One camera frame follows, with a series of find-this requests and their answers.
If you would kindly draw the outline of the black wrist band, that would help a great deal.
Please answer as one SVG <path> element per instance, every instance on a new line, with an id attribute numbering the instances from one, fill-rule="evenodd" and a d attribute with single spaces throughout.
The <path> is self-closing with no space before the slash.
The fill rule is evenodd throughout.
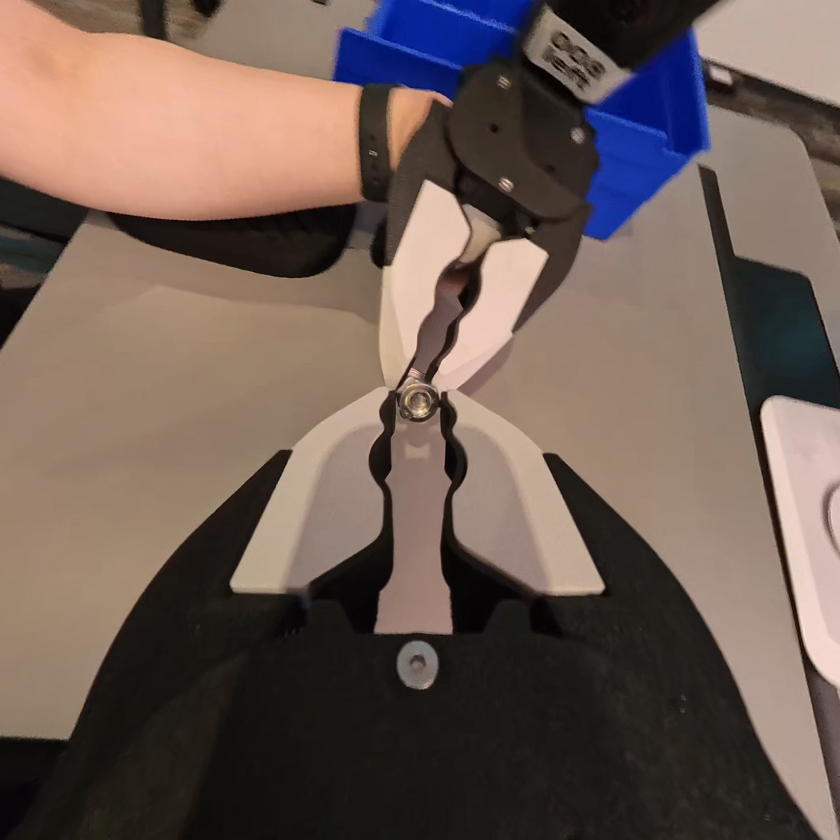
<path id="1" fill-rule="evenodd" d="M 360 188 L 363 199 L 386 203 L 392 179 L 391 97 L 403 86 L 370 83 L 361 89 L 358 110 Z"/>

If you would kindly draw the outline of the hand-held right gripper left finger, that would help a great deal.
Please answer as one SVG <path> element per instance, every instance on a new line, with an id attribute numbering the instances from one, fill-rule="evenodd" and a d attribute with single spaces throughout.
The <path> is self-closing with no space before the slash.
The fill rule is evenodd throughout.
<path id="1" fill-rule="evenodd" d="M 389 533 L 393 394 L 377 387 L 294 444 L 230 579 L 237 594 L 301 595 Z"/>

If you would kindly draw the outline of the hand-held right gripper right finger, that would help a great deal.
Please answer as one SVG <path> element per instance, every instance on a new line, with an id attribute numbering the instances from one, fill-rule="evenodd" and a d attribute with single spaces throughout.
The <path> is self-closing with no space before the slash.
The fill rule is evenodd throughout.
<path id="1" fill-rule="evenodd" d="M 445 396 L 440 424 L 455 549 L 531 595 L 602 594 L 602 576 L 541 447 L 472 397 Z"/>

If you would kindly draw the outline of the black chair base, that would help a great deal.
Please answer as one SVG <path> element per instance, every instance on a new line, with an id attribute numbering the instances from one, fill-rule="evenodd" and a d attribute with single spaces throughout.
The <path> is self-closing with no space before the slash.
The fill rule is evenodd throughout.
<path id="1" fill-rule="evenodd" d="M 142 34 L 159 40 L 191 38 L 217 12 L 220 1 L 138 1 Z"/>

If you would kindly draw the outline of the blue plastic bin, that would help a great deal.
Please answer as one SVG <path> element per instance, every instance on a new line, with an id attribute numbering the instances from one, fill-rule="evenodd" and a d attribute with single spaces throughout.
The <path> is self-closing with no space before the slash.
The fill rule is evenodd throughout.
<path id="1" fill-rule="evenodd" d="M 338 36 L 332 78 L 455 97 L 462 70 L 510 58 L 530 2 L 384 1 Z M 589 108 L 601 167 L 588 195 L 589 238 L 605 240 L 711 147 L 697 40 L 690 30 L 603 103 Z"/>

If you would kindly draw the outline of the person's left hand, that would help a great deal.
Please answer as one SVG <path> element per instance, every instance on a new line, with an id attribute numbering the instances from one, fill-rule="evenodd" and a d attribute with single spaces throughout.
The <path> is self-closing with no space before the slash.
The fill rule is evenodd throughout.
<path id="1" fill-rule="evenodd" d="M 392 172 L 396 172 L 408 144 L 425 123 L 435 103 L 446 108 L 452 107 L 452 101 L 436 91 L 409 87 L 391 89 L 387 102 L 386 128 Z"/>

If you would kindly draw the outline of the person's left forearm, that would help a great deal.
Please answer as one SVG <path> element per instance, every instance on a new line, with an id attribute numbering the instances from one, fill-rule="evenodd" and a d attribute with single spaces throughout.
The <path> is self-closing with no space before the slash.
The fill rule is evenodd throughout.
<path id="1" fill-rule="evenodd" d="M 210 220 L 361 200 L 354 86 L 89 34 L 2 2 L 2 176 L 99 211 Z"/>

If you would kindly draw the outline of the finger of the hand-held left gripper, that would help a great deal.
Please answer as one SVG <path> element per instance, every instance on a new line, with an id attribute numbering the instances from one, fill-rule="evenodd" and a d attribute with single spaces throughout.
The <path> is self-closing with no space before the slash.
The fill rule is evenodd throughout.
<path id="1" fill-rule="evenodd" d="M 420 339 L 438 299 L 438 282 L 461 257 L 470 227 L 455 195 L 431 181 L 421 185 L 392 262 L 382 270 L 380 363 L 385 385 L 396 391 L 414 369 L 430 375 L 439 392 L 455 389 L 445 361 L 455 347 L 464 309 L 454 288 L 443 295 L 431 334 Z"/>
<path id="2" fill-rule="evenodd" d="M 465 384 L 511 340 L 548 257 L 526 238 L 489 246 L 479 267 L 476 298 L 456 321 L 455 339 L 433 378 L 440 392 Z"/>

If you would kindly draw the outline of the steel hex nut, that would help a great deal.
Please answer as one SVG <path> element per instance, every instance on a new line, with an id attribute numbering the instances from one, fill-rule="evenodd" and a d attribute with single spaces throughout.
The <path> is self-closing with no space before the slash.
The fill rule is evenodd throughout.
<path id="1" fill-rule="evenodd" d="M 424 423 L 438 411 L 438 390 L 428 382 L 410 377 L 396 392 L 396 408 L 405 420 Z"/>

